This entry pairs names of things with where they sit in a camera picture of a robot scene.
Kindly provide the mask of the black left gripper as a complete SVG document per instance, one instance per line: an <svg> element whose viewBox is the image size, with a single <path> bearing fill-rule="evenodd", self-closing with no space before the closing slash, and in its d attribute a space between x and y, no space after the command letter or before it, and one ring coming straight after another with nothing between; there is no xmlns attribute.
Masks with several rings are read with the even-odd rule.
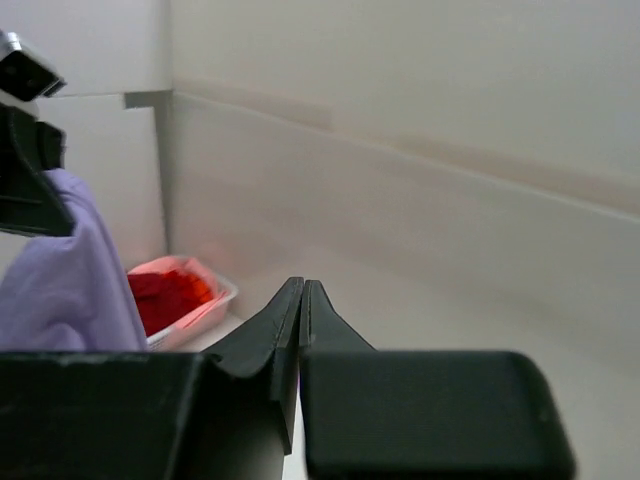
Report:
<svg viewBox="0 0 640 480"><path fill-rule="evenodd" d="M1 230L69 236L74 219L47 173L63 166L66 134L13 106L1 106Z"/></svg>

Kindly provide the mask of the purple t shirt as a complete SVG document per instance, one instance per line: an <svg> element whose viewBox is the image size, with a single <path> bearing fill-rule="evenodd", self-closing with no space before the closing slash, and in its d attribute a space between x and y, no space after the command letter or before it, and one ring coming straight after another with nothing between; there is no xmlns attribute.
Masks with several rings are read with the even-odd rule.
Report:
<svg viewBox="0 0 640 480"><path fill-rule="evenodd" d="M127 275L88 186L47 173L74 217L71 235L35 237L1 282L4 351L142 351L147 347Z"/></svg>

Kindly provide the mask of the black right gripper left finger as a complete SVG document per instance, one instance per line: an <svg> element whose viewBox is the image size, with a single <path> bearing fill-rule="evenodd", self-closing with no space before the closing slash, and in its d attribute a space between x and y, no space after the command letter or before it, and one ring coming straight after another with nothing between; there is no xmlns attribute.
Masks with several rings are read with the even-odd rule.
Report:
<svg viewBox="0 0 640 480"><path fill-rule="evenodd" d="M1 357L5 479L278 479L304 282L197 353Z"/></svg>

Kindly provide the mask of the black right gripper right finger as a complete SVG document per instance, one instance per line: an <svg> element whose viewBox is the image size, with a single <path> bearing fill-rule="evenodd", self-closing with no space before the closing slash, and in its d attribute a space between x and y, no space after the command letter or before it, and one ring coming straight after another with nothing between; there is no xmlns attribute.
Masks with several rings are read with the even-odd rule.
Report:
<svg viewBox="0 0 640 480"><path fill-rule="evenodd" d="M571 479L550 385L526 355L378 350L304 286L300 399L312 479Z"/></svg>

